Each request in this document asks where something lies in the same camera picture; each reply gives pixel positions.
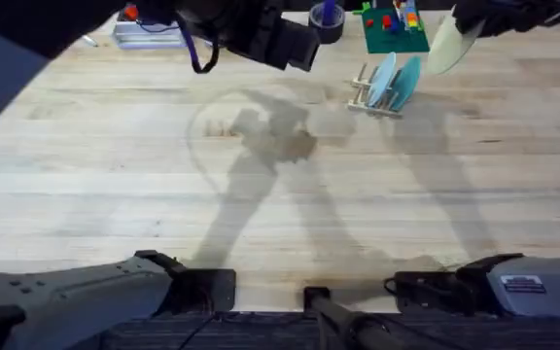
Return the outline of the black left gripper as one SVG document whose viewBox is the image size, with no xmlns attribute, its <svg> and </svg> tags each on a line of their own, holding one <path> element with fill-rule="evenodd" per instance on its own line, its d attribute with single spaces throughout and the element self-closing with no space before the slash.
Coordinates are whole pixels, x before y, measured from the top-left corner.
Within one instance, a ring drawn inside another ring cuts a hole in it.
<svg viewBox="0 0 560 350">
<path fill-rule="evenodd" d="M 231 52 L 267 66 L 309 72 L 320 46 L 314 28 L 282 17 L 282 1 L 238 1 L 223 45 Z"/>
</svg>

